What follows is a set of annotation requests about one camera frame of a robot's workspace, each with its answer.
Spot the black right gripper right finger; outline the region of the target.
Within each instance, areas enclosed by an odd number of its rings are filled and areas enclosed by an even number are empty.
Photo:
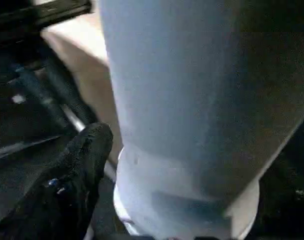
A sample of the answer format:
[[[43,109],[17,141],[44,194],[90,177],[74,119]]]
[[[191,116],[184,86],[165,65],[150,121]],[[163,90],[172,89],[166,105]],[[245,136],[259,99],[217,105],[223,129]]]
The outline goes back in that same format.
[[[281,154],[259,181],[256,240],[304,240],[304,162]]]

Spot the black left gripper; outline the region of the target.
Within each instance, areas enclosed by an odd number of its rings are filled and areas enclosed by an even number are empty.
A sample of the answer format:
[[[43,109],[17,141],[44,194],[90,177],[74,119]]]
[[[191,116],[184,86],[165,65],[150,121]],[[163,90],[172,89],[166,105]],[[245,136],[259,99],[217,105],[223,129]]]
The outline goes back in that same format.
[[[30,67],[21,63],[10,63],[9,70],[15,78],[10,81],[12,87],[18,88],[31,104],[38,105],[44,114],[62,131],[75,128],[64,113],[53,92],[42,80],[42,68]],[[49,85],[56,97],[65,104],[86,126],[95,122],[95,113],[83,100],[71,72],[63,66],[48,64],[45,66]]]

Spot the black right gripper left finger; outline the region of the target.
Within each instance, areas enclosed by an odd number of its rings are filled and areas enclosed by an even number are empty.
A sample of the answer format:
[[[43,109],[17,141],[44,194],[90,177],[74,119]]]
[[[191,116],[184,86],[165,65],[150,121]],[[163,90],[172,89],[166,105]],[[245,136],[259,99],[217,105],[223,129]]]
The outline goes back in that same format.
[[[43,171],[0,220],[0,240],[84,239],[113,139],[110,127],[102,122],[75,136],[54,166]]]

